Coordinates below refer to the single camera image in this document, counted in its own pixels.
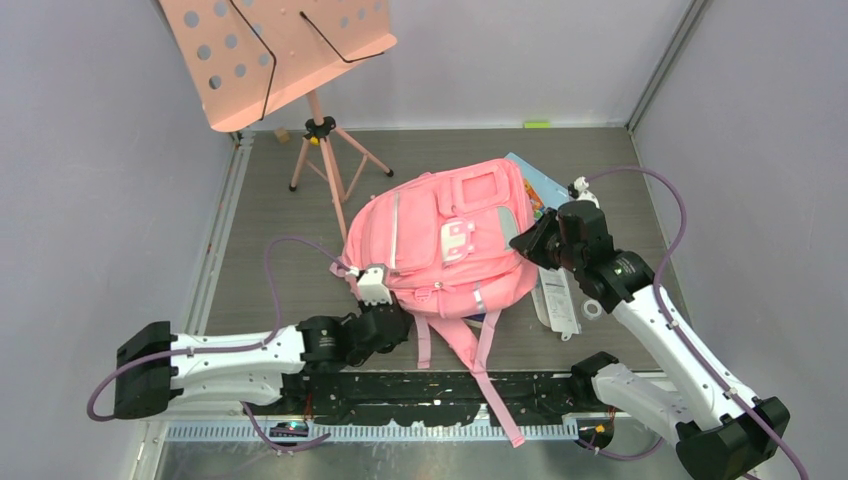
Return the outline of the pink student backpack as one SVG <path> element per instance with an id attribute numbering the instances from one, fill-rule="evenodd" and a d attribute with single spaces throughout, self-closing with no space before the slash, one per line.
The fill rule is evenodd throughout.
<path id="1" fill-rule="evenodd" d="M 383 283 L 413 315 L 418 361 L 438 333 L 467 367 L 513 447 L 525 438 L 496 391 L 487 360 L 502 312 L 538 271 L 510 242 L 534 223 L 519 166 L 498 158 L 425 173 L 370 200 L 354 217 L 332 272 L 385 268 Z"/>

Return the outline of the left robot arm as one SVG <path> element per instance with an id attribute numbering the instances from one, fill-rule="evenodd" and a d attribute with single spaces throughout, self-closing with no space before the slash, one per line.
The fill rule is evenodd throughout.
<path id="1" fill-rule="evenodd" d="M 305 405 L 307 389 L 287 375 L 360 366 L 407 341 L 413 324 L 398 304 L 313 316 L 274 333 L 197 336 L 153 322 L 117 350 L 113 415 L 135 420 L 171 406 L 220 401 L 272 404 L 293 414 Z"/>

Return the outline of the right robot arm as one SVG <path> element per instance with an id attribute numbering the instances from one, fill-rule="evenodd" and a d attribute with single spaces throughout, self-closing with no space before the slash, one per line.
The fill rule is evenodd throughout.
<path id="1" fill-rule="evenodd" d="M 790 420 L 776 397 L 760 398 L 694 334 L 637 253 L 618 249 L 591 201 L 549 208 L 510 246 L 548 270 L 569 271 L 646 348 L 676 391 L 646 380 L 605 352 L 572 368 L 571 397 L 630 414 L 669 443 L 694 479 L 737 479 L 771 459 Z"/>

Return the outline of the yellow treehouse paperback book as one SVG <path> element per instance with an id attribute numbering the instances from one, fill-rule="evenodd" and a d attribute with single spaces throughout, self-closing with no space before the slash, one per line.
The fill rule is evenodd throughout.
<path id="1" fill-rule="evenodd" d="M 529 180 L 524 179 L 523 184 L 525 193 L 527 194 L 531 205 L 533 218 L 535 221 L 537 221 L 544 215 L 547 207 Z"/>

